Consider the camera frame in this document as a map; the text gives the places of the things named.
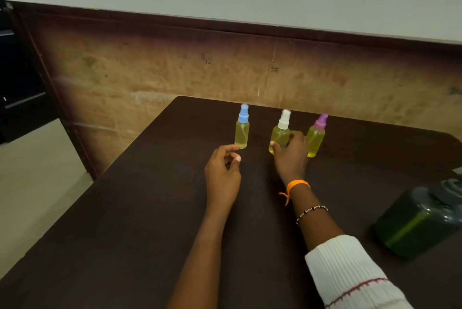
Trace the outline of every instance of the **yellow liquid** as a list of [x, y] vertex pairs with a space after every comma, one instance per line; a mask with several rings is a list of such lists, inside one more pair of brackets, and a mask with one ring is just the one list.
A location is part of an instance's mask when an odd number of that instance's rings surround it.
[[[271, 133], [271, 141], [279, 143], [281, 147], [286, 147], [289, 142], [290, 129], [280, 129], [279, 126], [275, 126]], [[269, 153], [274, 154], [273, 147], [268, 147]]]
[[236, 122], [236, 135], [234, 136], [234, 144], [240, 148], [247, 147], [247, 140], [249, 139], [250, 122], [244, 124], [239, 121]]
[[324, 135], [326, 135], [326, 131], [322, 130], [316, 130], [314, 126], [312, 126], [308, 134], [306, 134], [306, 146], [308, 147], [308, 158], [313, 158], [316, 153], [318, 152], [318, 149], [321, 145], [322, 139], [324, 138]]

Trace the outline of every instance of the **dark brown table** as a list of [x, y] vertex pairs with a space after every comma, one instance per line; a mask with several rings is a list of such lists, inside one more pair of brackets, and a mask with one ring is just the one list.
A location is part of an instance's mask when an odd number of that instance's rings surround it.
[[[163, 308], [205, 209], [204, 166], [233, 143], [239, 104], [176, 98], [0, 280], [1, 308]], [[268, 152], [281, 110], [250, 106], [242, 184], [223, 240], [221, 308], [322, 308], [303, 239]], [[292, 112], [306, 132], [316, 114]], [[416, 308], [457, 308], [458, 234], [414, 261], [397, 259], [370, 226], [405, 189], [462, 166], [454, 137], [329, 117], [307, 179], [343, 230]]]

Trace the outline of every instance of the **hand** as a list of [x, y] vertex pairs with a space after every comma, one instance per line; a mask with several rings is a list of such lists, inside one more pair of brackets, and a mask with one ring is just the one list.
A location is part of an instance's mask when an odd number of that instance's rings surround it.
[[274, 164], [284, 185], [293, 180], [304, 180], [308, 148], [301, 131], [291, 131], [292, 140], [287, 148], [281, 148], [274, 141], [269, 144], [274, 150]]
[[228, 213], [236, 200], [241, 184], [239, 164], [241, 156], [237, 151], [239, 146], [220, 146], [213, 152], [205, 166], [207, 181], [207, 208], [205, 213], [218, 213], [228, 217]]

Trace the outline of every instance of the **wooden wall panel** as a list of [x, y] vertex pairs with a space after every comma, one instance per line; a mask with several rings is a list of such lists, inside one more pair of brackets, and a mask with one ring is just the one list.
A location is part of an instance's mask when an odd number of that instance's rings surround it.
[[23, 17], [99, 173], [177, 95], [328, 112], [462, 139], [457, 55], [39, 13]]

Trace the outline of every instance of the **white sleeve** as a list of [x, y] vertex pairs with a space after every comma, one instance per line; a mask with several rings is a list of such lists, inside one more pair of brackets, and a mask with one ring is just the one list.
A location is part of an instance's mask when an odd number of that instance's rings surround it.
[[353, 236], [332, 238], [305, 260], [326, 308], [412, 308]]

